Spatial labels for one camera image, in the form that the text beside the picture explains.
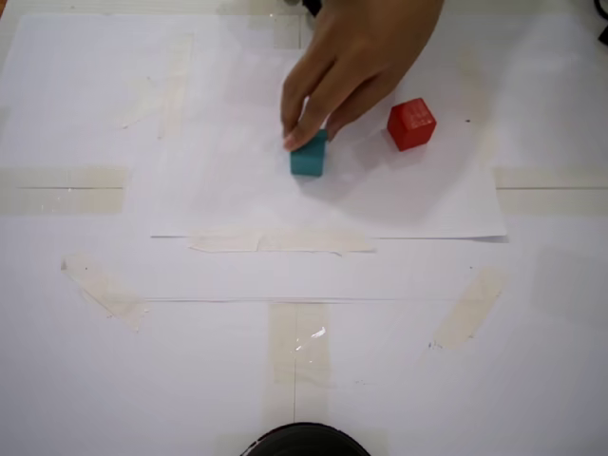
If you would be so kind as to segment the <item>bare human hand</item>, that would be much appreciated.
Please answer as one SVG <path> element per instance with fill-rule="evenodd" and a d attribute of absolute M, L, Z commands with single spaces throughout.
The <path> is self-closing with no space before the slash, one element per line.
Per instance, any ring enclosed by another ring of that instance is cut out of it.
<path fill-rule="evenodd" d="M 326 128 L 328 137 L 385 99 L 436 28 L 443 2 L 325 1 L 313 38 L 284 81 L 284 147 L 294 151 Z"/>

